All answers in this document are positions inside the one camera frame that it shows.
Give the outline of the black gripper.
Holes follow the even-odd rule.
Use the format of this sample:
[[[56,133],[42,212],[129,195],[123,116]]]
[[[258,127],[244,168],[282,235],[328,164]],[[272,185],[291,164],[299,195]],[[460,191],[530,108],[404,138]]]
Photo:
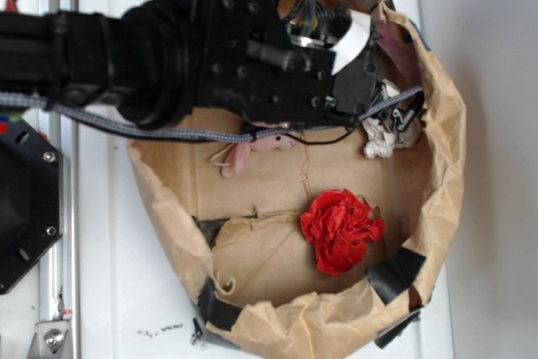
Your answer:
[[[377,91],[372,18],[337,0],[283,17],[273,0],[155,0],[178,37],[181,114],[223,108],[253,123],[357,123]]]

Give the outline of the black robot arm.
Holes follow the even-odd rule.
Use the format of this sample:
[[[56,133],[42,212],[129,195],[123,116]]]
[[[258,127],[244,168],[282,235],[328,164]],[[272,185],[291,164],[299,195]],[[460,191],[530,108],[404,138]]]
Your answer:
[[[150,0],[121,18],[1,16],[1,88],[114,106],[142,129],[195,108],[253,123],[350,126],[377,96],[375,26],[325,0]]]

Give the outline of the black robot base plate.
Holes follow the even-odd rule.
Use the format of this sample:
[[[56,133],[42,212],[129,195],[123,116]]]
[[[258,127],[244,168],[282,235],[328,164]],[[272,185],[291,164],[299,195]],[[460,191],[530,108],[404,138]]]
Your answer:
[[[1,294],[61,237],[61,153],[25,120],[1,133]]]

